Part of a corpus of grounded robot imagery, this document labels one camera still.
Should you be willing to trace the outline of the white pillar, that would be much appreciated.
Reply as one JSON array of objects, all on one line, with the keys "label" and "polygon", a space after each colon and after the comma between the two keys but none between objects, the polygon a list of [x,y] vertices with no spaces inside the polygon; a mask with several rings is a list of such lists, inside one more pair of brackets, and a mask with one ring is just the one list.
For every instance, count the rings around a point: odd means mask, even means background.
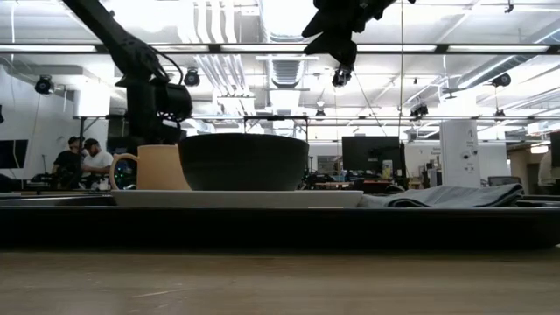
[{"label": "white pillar", "polygon": [[480,187],[480,156],[475,121],[440,123],[442,179],[444,186]]}]

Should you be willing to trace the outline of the person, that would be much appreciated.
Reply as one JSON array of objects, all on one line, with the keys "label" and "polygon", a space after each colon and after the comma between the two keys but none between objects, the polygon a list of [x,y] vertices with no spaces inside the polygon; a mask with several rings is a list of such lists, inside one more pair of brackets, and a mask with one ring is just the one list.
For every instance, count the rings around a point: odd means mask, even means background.
[{"label": "person", "polygon": [[58,189],[76,189],[81,181],[82,148],[83,137],[71,136],[68,149],[63,150],[54,160],[52,166],[52,181]]},{"label": "person", "polygon": [[109,175],[113,156],[102,149],[100,143],[94,138],[88,138],[84,142],[84,150],[87,155],[81,162],[82,177],[86,180],[86,187],[99,189],[102,181]]}]

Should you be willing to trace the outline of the black overhead frame bar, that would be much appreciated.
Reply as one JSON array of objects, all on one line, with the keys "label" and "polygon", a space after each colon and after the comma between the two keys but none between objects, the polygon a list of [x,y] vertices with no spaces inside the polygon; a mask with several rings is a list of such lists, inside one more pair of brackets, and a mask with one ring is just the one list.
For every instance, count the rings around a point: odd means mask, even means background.
[{"label": "black overhead frame bar", "polygon": [[[166,54],[302,54],[305,44],[155,44]],[[107,54],[103,45],[0,44],[0,53],[14,54]],[[421,45],[359,44],[359,54],[480,54],[480,55],[560,55],[560,45]]]}]

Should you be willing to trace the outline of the grey napkin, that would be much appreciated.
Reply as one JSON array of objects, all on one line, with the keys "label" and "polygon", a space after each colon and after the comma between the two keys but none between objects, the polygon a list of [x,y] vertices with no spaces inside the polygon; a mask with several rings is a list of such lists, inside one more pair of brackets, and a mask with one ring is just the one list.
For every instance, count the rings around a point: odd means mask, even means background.
[{"label": "grey napkin", "polygon": [[387,196],[363,195],[358,207],[505,207],[524,194],[521,184],[489,187],[439,185],[422,190],[407,190]]}]

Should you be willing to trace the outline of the white plate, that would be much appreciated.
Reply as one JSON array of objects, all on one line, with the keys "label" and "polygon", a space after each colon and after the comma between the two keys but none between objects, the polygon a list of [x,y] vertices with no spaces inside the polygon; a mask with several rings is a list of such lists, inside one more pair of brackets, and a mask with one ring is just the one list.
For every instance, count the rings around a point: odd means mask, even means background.
[{"label": "white plate", "polygon": [[356,207],[361,191],[173,191],[115,190],[120,207]]}]

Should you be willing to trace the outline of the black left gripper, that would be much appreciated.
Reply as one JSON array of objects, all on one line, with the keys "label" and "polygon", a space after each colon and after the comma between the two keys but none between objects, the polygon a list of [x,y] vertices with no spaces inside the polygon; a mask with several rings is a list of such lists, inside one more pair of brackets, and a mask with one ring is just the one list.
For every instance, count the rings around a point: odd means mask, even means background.
[{"label": "black left gripper", "polygon": [[129,135],[139,144],[176,144],[181,128],[164,124],[159,115],[165,114],[170,97],[166,85],[133,82],[127,90]]}]

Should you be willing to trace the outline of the black bowl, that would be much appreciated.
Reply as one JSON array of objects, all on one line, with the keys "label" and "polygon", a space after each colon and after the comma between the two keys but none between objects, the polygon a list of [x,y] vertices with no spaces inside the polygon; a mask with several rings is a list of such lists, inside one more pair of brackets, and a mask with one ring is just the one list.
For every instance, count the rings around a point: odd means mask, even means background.
[{"label": "black bowl", "polygon": [[294,191],[309,144],[287,136],[220,133],[178,143],[187,184],[195,191]]}]

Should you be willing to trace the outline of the silver ventilation duct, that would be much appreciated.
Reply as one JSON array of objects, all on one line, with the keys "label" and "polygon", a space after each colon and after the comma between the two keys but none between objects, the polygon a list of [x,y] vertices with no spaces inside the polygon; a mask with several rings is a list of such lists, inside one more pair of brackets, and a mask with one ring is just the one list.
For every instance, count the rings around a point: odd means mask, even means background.
[{"label": "silver ventilation duct", "polygon": [[[258,6],[264,40],[272,44],[304,42],[301,33],[317,12],[313,0],[258,0]],[[297,56],[271,56],[267,63],[277,88],[295,88],[302,79],[305,62]]]}]

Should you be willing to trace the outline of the black computer monitor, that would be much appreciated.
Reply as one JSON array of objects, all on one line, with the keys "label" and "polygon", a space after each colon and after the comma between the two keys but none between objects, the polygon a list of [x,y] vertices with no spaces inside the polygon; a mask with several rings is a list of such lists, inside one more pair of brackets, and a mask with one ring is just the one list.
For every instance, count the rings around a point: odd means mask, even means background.
[{"label": "black computer monitor", "polygon": [[355,174],[397,179],[403,175],[403,145],[398,136],[343,136],[342,165]]}]

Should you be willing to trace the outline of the tan ceramic mug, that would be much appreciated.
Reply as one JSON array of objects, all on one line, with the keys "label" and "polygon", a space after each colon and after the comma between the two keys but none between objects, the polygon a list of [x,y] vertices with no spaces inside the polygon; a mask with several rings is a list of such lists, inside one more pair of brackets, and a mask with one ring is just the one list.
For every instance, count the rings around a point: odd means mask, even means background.
[{"label": "tan ceramic mug", "polygon": [[119,190],[116,183],[116,165],[121,159],[136,162],[137,190],[175,190],[189,191],[179,158],[176,144],[152,144],[137,147],[137,155],[131,153],[115,154],[109,167],[109,182]]}]

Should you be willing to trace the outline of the black serving tray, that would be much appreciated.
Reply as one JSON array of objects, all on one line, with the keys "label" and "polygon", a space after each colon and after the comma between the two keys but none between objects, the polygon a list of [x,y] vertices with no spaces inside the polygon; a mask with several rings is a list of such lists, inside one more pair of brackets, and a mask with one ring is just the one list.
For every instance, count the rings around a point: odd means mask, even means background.
[{"label": "black serving tray", "polygon": [[118,206],[108,195],[0,197],[0,248],[548,249],[560,207]]}]

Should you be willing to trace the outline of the black wall screen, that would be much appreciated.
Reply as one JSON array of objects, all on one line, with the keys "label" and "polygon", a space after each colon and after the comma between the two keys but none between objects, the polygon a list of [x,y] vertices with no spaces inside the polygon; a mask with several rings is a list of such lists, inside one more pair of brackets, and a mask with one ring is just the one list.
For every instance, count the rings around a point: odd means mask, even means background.
[{"label": "black wall screen", "polygon": [[28,140],[0,140],[0,169],[25,167]]}]

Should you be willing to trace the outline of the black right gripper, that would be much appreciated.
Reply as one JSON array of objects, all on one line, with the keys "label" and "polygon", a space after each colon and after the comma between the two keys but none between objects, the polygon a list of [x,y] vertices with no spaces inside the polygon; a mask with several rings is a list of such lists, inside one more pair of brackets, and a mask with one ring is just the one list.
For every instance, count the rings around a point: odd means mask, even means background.
[{"label": "black right gripper", "polygon": [[313,0],[318,11],[302,30],[301,36],[310,38],[321,34],[307,45],[305,53],[329,54],[341,65],[352,66],[357,55],[352,32],[363,32],[371,19],[380,20],[383,12],[394,2],[395,0]]}]

